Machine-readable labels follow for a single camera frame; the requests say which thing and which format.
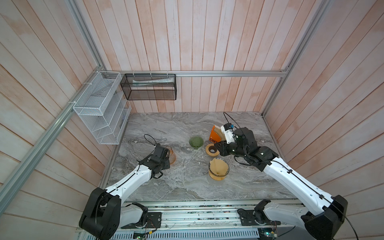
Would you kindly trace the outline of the brown paper coffee filter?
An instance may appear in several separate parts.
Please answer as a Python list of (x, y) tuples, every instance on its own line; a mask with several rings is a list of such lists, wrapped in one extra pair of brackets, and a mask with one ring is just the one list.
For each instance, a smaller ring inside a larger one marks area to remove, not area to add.
[(209, 163), (209, 174), (212, 179), (220, 181), (228, 175), (229, 171), (229, 165), (221, 159), (214, 158)]

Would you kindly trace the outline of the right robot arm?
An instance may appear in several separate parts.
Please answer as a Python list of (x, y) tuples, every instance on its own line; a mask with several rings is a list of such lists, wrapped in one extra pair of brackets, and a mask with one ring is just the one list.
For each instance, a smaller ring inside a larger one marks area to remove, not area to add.
[(221, 156), (243, 158), (253, 166), (273, 177), (302, 203), (302, 207), (278, 205), (270, 200), (259, 202), (252, 212), (239, 209), (241, 218), (249, 225), (266, 225), (282, 222), (305, 229), (316, 240), (332, 240), (346, 219), (348, 201), (332, 196), (313, 185), (293, 170), (275, 151), (259, 146), (248, 128), (234, 129), (229, 123), (221, 126), (224, 140), (215, 143)]

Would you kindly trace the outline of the clear glass dripper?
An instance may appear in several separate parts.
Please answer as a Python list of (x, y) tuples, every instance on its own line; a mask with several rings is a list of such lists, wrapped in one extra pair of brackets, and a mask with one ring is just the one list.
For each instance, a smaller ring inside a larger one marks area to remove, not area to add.
[(216, 163), (210, 163), (209, 164), (209, 172), (215, 176), (227, 176), (230, 171), (230, 167), (228, 164), (216, 164)]

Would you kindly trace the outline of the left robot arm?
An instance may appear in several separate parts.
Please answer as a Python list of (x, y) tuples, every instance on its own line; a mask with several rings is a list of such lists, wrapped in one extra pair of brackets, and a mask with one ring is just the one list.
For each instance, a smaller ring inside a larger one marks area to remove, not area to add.
[(163, 170), (170, 168), (170, 150), (155, 144), (153, 151), (138, 162), (135, 169), (117, 183), (94, 189), (79, 220), (79, 227), (98, 240), (109, 240), (117, 231), (128, 225), (147, 226), (148, 208), (133, 202), (124, 206), (126, 199), (141, 185)]

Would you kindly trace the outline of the orange glass pitcher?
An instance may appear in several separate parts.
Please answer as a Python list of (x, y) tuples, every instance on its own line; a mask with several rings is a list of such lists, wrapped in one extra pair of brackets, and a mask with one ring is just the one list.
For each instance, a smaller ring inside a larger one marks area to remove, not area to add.
[(169, 161), (170, 161), (170, 165), (172, 165), (177, 157), (176, 157), (176, 154), (175, 152), (173, 151), (172, 147), (171, 146), (167, 146), (167, 149), (169, 150)]

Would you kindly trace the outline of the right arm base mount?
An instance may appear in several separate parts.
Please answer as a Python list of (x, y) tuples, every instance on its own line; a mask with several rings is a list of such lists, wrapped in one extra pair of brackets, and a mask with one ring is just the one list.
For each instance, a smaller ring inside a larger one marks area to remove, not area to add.
[(253, 210), (237, 209), (242, 226), (281, 225), (280, 221), (271, 221), (264, 213), (264, 208), (271, 200), (262, 200)]

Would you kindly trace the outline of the wooden ring dripper stand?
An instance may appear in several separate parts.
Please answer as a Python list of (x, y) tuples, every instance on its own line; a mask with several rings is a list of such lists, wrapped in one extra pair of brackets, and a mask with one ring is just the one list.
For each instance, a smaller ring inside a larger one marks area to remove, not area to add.
[(225, 178), (226, 178), (226, 176), (215, 176), (215, 175), (213, 175), (213, 174), (211, 174), (211, 173), (209, 173), (209, 176), (213, 179), (213, 180), (215, 180), (215, 181), (222, 181), (222, 180), (224, 180)]

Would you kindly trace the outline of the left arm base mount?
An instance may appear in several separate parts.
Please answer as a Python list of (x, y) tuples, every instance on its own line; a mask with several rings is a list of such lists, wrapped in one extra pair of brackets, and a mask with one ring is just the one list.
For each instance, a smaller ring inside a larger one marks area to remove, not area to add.
[(134, 202), (121, 208), (119, 229), (158, 229), (161, 222), (161, 212), (149, 212), (147, 207)]

